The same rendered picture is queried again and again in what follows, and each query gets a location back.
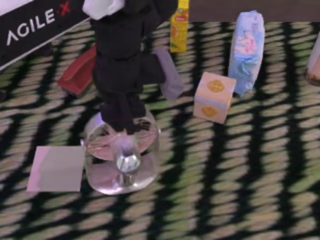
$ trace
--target black banner with white border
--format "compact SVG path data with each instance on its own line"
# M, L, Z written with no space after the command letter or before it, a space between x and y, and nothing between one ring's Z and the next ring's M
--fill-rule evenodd
M34 0L0 16L0 70L89 19L83 4Z

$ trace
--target blue package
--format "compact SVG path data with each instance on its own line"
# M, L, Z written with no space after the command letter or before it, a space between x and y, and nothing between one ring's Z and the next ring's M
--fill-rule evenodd
M265 45L264 19L256 10L240 13L232 38L228 77L236 79L234 92L243 97L257 80Z

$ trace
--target black robot arm segment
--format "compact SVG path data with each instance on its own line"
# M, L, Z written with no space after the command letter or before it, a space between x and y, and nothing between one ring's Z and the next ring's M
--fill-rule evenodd
M93 79L103 100L100 111L116 131L141 130L133 119L146 115L139 98L143 85L166 80L157 56L142 53L141 44L177 6L178 0L126 0L122 10L91 21L96 36Z

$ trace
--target black and beige striped pattern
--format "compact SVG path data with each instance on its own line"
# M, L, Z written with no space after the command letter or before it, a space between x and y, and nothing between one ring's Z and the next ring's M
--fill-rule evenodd
M121 196L94 192L27 194L36 146L78 145L98 111L93 88L66 95L56 80L94 43L84 24L0 75L1 240L320 240L320 89L303 74L319 25L266 24L255 89L234 98L225 125L192 116L204 71L225 75L232 23L190 25L188 51L174 55L186 85L167 102L156 86L143 98L162 128L162 174ZM165 24L145 41L169 43Z

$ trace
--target red x logo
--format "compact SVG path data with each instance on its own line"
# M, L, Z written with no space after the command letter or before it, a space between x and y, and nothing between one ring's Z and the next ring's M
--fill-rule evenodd
M70 13L69 9L69 0L67 0L65 3L60 3L61 13L57 11L58 14L60 14L61 17L63 17L66 13Z

